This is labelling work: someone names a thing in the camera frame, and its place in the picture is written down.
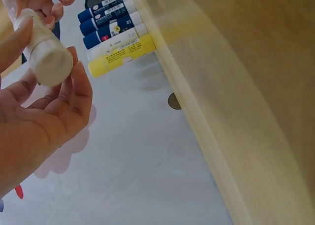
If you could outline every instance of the dark blue object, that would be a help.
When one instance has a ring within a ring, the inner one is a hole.
[[[123,0],[104,0],[103,2],[100,2],[99,4],[96,4],[93,7],[90,7],[79,13],[79,21],[80,23],[84,23],[92,17],[95,17],[96,15],[101,14],[112,7],[115,7],[120,3],[123,3]]]
[[[80,30],[84,36],[87,36],[95,31],[97,31],[99,28],[102,26],[106,25],[109,23],[111,20],[117,19],[122,16],[128,15],[128,11],[123,3],[121,3],[121,6],[117,10],[113,10],[111,13],[101,13],[96,15],[94,18],[91,18],[87,20],[86,22],[82,23],[80,25]]]
[[[131,28],[134,28],[134,24],[132,23],[130,16],[127,15],[125,17],[118,18],[116,21],[108,23],[107,25],[101,27],[98,31],[87,35],[86,37],[83,38],[83,42],[87,49],[91,49],[100,44],[101,42],[104,42]]]

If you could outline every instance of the white glue stick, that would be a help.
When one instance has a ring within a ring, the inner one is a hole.
[[[142,23],[88,50],[88,59],[91,62],[105,54],[110,54],[114,49],[117,49],[118,47],[130,42],[131,40],[145,36],[146,34],[148,34],[148,30],[146,26]]]
[[[22,10],[13,24],[15,31],[28,16],[33,17],[33,31],[23,53],[37,81],[48,87],[56,86],[70,75],[73,57],[31,9]]]

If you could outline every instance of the red mark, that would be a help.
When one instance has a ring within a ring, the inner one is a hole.
[[[15,188],[15,192],[16,192],[16,194],[18,195],[18,197],[19,197],[20,199],[23,199],[24,194],[23,194],[23,190],[22,190],[21,185],[18,185],[18,186]]]

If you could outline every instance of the glue stick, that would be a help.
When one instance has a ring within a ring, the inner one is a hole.
[[[22,10],[13,23],[14,30],[29,16],[33,17],[33,30],[23,53],[37,81],[48,87],[56,86],[70,75],[73,57],[31,9]]]
[[[84,36],[87,36],[99,30],[102,26],[109,23],[110,21],[119,17],[132,14],[134,12],[136,12],[136,8],[133,2],[131,0],[128,0],[80,24],[80,30]]]
[[[83,38],[83,42],[87,49],[91,49],[94,46],[104,42],[112,37],[115,37],[135,26],[142,24],[142,19],[138,12],[132,13],[130,16],[124,16],[115,19],[105,26],[100,28],[98,31],[93,32]]]
[[[104,0],[99,4],[94,5],[93,7],[90,7],[86,9],[85,11],[78,14],[78,18],[80,23],[84,23],[87,20],[95,17],[98,14],[101,14],[102,12],[105,12],[106,10],[117,6],[120,3],[124,3],[128,0]]]
[[[147,34],[93,60],[89,63],[89,71],[97,78],[155,49],[151,36]]]
[[[148,30],[144,24],[140,24],[139,26],[136,26],[134,28],[131,28],[111,39],[108,39],[94,48],[87,51],[87,56],[89,61],[93,61],[104,54],[110,54],[111,51],[113,51],[116,48],[119,48],[120,46],[135,40],[139,37],[145,36],[148,34]]]

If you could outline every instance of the yellow glue stick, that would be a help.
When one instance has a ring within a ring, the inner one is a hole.
[[[89,71],[97,78],[155,49],[151,36],[147,34],[93,60],[89,63]]]

